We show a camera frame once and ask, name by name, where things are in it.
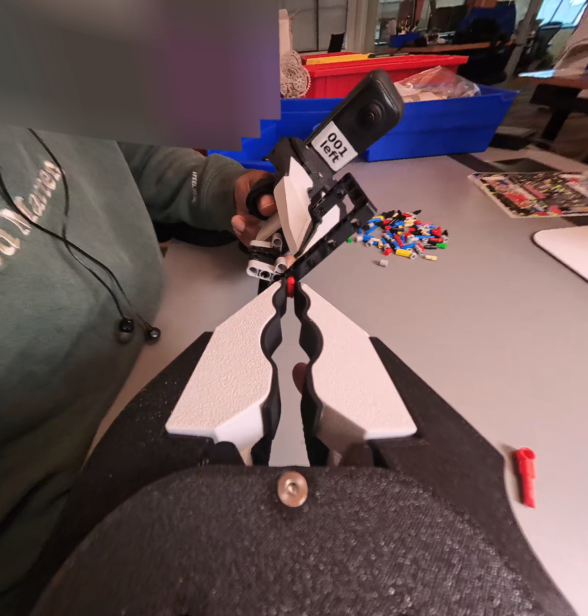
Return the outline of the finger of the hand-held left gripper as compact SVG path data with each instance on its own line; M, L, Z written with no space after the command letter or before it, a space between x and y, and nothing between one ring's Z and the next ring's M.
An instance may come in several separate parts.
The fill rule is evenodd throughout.
M313 179L302 164L296 158L290 158L288 171L274 188L281 228L290 252L294 256L304 253L311 231L309 191L313 185Z
M299 203L299 257L310 251L326 234L346 215L346 206L342 202L333 205L323 215L319 223L313 223L307 202Z

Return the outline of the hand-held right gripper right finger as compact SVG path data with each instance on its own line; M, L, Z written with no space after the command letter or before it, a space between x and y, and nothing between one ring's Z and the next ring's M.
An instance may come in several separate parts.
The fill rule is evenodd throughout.
M415 435L369 334L305 283L296 283L294 303L308 360L301 419L309 465L340 461L354 445Z

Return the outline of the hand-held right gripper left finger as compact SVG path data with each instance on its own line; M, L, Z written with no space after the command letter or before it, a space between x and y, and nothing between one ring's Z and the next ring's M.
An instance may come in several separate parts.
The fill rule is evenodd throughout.
M233 444L268 466L281 419L278 371L287 284L273 283L221 323L165 424L168 434Z

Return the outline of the black lego frame assembly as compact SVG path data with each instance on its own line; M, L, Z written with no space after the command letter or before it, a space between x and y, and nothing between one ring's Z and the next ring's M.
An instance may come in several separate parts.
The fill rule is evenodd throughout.
M350 212L340 215L339 221L329 229L317 242L288 267L285 273L276 274L271 280L260 280L257 294L261 294L275 281L289 277L300 282L326 258L329 258L342 244L354 235L377 212L375 205L360 187L352 173L345 173L329 190L326 204L344 205L349 200L352 204Z

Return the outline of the long red lego pin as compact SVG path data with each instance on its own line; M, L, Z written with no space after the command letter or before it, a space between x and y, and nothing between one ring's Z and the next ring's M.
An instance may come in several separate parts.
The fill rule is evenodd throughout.
M521 503L531 509L536 508L536 459L535 451L529 447L521 447L513 453Z

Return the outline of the pile of small lego pieces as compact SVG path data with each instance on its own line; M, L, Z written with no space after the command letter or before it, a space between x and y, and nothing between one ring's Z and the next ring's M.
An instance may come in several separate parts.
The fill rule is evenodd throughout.
M375 214L348 240L375 248L382 259L390 255L436 261L436 251L447 248L449 231L422 216L422 210L390 210Z

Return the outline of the lego instruction booklet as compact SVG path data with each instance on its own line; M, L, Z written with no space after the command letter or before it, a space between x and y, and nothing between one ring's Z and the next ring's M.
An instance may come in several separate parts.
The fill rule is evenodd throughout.
M511 218L588 216L587 173L474 173L468 178Z

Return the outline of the person's left hand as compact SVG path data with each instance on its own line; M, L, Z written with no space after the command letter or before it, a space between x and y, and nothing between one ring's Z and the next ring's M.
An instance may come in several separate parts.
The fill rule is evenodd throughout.
M231 219L231 226L236 237L246 247L256 238L264 223L264 220L248 211L247 196L255 184L266 178L270 179L272 184L274 183L272 174L266 171L248 170L236 180L234 185L235 214Z

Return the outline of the red plastic bin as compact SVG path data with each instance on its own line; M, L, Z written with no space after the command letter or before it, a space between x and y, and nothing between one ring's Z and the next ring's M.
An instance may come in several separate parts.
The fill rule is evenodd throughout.
M468 56L439 54L407 54L404 56L367 58L323 64L306 64L311 83L305 98L343 98L347 96L365 76L382 69L393 82L421 73L436 66L444 66L456 73L465 65Z

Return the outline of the yellow plastic bin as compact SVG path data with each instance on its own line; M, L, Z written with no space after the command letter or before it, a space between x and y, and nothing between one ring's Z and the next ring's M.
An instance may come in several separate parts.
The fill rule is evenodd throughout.
M329 64L345 64L351 62L359 62L363 60L373 59L375 54L356 53L356 52L334 52L326 54L303 54L301 56L303 65L329 65Z

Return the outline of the clear plastic bag of parts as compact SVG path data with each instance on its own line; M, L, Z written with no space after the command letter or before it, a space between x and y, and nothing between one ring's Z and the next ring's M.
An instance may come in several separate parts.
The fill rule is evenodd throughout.
M405 103L481 96L478 85L444 66L430 68L396 81L394 86Z

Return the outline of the blue plastic bin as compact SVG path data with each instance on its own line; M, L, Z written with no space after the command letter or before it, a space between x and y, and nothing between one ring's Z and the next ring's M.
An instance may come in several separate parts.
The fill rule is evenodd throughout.
M400 123L360 158L375 162L486 150L518 91L480 90L474 97L406 103Z
M221 155L240 163L245 169L258 169L269 173L275 167L267 156L282 137L298 137L302 141L322 124L344 98L283 98L280 119L260 120L260 136L241 140L239 150L208 150L208 155Z

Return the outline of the wooden gear model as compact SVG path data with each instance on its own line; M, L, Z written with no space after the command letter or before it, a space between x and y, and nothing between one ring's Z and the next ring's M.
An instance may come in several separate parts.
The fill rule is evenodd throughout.
M280 57L281 98L305 98L311 87L311 75L296 51L288 51Z

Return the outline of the person's green sweatshirt torso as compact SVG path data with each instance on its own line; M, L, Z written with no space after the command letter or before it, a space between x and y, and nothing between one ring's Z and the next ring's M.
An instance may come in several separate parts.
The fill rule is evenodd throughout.
M0 615L143 347L162 257L119 146L0 125Z

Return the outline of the white lamp stand base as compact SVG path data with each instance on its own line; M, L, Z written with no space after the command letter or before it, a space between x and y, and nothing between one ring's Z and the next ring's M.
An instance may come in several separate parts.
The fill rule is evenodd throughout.
M588 283L588 225L541 230L533 242Z

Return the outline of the black wired earphones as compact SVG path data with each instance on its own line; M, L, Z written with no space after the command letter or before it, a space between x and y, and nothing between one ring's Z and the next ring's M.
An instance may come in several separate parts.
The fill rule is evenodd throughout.
M146 343L157 343L161 337L161 331L159 328L150 324L143 316L136 310L134 304L127 296L124 288L122 287L121 282L115 276L113 271L106 266L99 259L91 255L89 252L83 250L81 247L71 242L67 236L67 228L69 225L69 213L71 209L71 201L70 201L70 189L69 183L67 181L66 173L64 169L61 167L58 158L54 155L52 150L47 146L47 144L42 140L41 137L38 136L36 131L33 129L29 129L29 133L33 136L33 138L40 144L40 146L45 150L48 155L47 161L52 163L55 171L59 172L61 175L61 180L63 182L64 188L64 212L63 212L63 221L61 224L61 232L58 234L48 228L41 226L36 221L36 215L29 215L21 210L20 206L13 199L6 181L4 179L2 168L0 165L0 191L2 196L4 197L6 203L11 205L13 210L21 216L23 220L29 223L30 227L36 228L41 231L43 234L49 236L50 238L55 239L56 241L62 243L69 253L69 255L80 265L82 266L91 276L98 281L98 283L107 291L108 295L112 299L115 304L116 311L119 314L120 320L117 326L117 335L119 341L122 344L129 343L136 331L136 325L139 324L141 329L143 330L143 335ZM114 283L118 291L114 291L111 284L106 282L100 274L97 273L91 266L89 266L82 257L88 259L94 265L98 266L101 270L103 270L111 281Z

